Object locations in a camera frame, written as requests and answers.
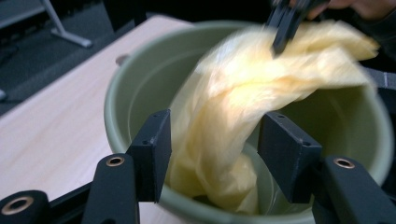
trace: yellow plastic bag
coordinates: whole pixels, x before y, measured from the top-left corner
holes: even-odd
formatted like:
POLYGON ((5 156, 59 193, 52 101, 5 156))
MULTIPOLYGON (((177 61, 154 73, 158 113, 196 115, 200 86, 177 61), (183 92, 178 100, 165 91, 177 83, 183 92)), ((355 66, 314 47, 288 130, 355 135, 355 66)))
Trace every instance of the yellow plastic bag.
POLYGON ((228 36, 196 65, 171 104, 173 153, 166 182, 189 197, 256 214, 256 174, 241 154, 264 113, 317 89, 368 85, 355 63, 378 45, 341 22, 303 24, 274 58, 275 30, 248 27, 228 36))

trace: chair leg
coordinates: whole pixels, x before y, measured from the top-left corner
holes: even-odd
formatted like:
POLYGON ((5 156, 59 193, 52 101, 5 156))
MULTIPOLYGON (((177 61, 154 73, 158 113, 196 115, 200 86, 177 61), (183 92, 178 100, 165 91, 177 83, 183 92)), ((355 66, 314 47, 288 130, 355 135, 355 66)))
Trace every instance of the chair leg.
POLYGON ((78 35, 74 35, 72 33, 67 32, 64 29, 61 21, 59 20, 58 15, 55 12, 50 0, 41 0, 41 4, 43 4, 44 8, 46 9, 47 13, 49 14, 50 19, 55 24, 55 28, 51 30, 53 35, 57 35, 60 38, 68 40, 72 43, 78 44, 84 48, 89 48, 92 46, 92 42, 89 39, 83 38, 78 35))

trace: human hand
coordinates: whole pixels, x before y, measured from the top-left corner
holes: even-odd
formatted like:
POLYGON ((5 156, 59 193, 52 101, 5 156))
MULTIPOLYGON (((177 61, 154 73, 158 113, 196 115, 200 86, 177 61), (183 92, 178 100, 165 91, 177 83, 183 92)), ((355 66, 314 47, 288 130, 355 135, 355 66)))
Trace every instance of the human hand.
POLYGON ((308 19, 314 19, 326 8, 341 9, 351 7, 363 19, 367 21, 381 20, 385 18, 394 8, 396 0, 331 0, 329 3, 322 4, 314 8, 307 16, 308 19))

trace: green bucket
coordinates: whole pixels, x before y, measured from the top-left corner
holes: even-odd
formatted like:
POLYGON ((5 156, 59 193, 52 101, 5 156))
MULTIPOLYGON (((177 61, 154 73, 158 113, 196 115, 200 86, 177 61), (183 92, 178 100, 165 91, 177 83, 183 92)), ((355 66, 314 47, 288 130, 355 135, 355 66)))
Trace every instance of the green bucket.
MULTIPOLYGON (((106 95, 105 124, 115 153, 125 152, 154 112, 166 109, 198 60, 230 33, 251 25, 209 21, 162 36, 131 55, 113 77, 106 95)), ((316 91, 281 111, 324 148, 323 156, 359 161, 382 184, 393 153, 393 135, 381 100, 366 88, 316 91)), ((256 153, 258 129, 244 153, 258 172, 258 216, 230 213, 163 186, 160 205, 194 223, 314 223, 311 204, 290 204, 256 153)))

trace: table surface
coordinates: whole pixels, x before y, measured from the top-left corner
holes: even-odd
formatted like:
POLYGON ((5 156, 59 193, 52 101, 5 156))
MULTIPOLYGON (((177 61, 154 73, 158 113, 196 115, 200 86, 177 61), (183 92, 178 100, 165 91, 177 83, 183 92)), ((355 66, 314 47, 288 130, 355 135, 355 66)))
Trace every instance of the table surface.
MULTIPOLYGON (((28 189, 52 201, 93 179, 97 162, 112 152, 106 138, 107 86, 116 59, 185 21, 148 19, 0 118, 0 199, 28 189)), ((183 223, 158 204, 140 204, 141 223, 183 223)))

